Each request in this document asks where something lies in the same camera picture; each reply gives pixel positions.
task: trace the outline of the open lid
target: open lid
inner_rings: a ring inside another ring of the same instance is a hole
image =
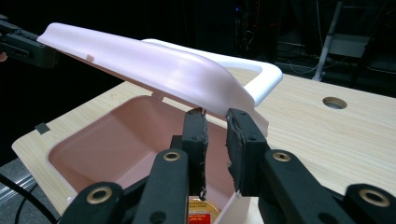
[[[254,119],[254,107],[282,78],[282,72],[269,63],[183,48],[153,39],[135,40],[61,23],[50,24],[37,41],[113,76],[165,92],[223,118],[229,108],[238,108]],[[260,74],[244,88],[221,64]]]

